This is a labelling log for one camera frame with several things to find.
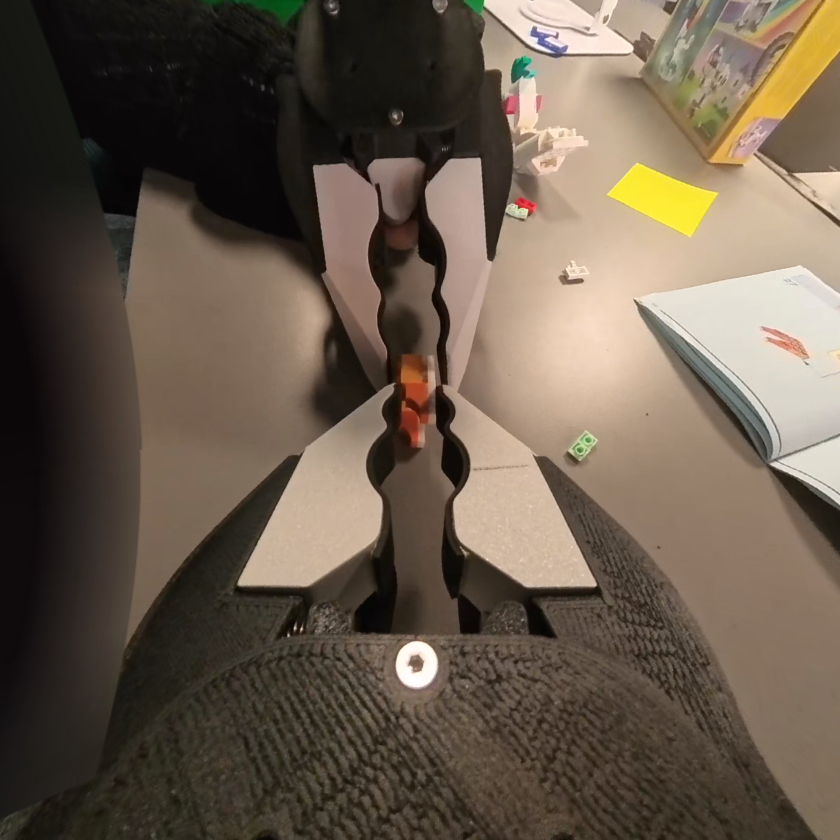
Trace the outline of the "dark grey box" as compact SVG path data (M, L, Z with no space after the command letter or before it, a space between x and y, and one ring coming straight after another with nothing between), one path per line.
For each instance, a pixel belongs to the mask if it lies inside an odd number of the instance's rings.
M759 150L780 175L839 223L839 108L834 98L803 98Z

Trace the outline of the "white tray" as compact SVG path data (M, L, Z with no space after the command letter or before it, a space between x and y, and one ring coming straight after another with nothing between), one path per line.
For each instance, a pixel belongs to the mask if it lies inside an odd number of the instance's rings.
M590 14L580 2L573 1L486 1L485 10L521 44L537 54L561 57L624 57L634 52L631 42L611 26L617 1L600 1ZM568 44L561 56L546 55L534 48L529 36L532 26L559 31L557 41Z

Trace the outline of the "yellow lego set box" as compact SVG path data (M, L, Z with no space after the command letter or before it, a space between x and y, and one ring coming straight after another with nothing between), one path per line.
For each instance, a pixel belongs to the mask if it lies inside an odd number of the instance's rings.
M838 1L683 1L640 77L706 162L744 165L838 50Z

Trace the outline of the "white lego animal model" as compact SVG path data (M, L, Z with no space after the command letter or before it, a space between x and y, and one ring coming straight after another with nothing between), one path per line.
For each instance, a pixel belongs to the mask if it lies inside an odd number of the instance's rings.
M511 134L514 174L537 177L557 172L567 157L588 147L588 139L575 129L539 126L543 97L538 93L531 58L516 58L510 79L501 106Z

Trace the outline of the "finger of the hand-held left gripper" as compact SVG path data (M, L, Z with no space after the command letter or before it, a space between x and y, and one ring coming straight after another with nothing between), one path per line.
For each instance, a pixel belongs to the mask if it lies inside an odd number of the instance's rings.
M492 268L480 158L453 158L443 164L425 185L421 220L433 250L440 381L459 389Z
M317 164L312 173L324 256L322 280L367 379L379 391L390 381L380 328L382 292L371 271L379 194L345 163Z

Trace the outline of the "pale blue instruction booklet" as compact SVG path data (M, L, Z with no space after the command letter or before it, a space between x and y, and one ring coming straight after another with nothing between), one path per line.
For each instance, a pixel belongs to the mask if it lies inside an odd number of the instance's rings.
M803 266L635 300L763 461L839 508L839 294Z

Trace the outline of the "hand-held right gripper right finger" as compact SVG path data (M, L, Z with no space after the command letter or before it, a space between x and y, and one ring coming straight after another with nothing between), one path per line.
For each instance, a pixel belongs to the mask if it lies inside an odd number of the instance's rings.
M448 589L595 589L597 582L531 449L449 385L436 392Z

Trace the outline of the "yellow sticky note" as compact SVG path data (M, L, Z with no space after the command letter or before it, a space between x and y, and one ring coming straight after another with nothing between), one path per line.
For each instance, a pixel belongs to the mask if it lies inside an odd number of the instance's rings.
M636 163L607 196L655 222L691 237L714 204L718 192L682 182Z

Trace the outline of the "orange brown lego assembly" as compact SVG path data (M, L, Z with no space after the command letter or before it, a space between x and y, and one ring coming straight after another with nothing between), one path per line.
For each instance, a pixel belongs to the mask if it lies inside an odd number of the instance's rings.
M437 370L430 353L405 353L392 366L398 398L397 441L405 458L426 446L436 427Z

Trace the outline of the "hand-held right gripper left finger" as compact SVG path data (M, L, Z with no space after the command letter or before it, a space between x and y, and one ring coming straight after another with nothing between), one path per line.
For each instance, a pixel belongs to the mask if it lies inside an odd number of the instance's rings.
M248 557L239 589L386 589L385 479L395 465L389 384L307 446Z

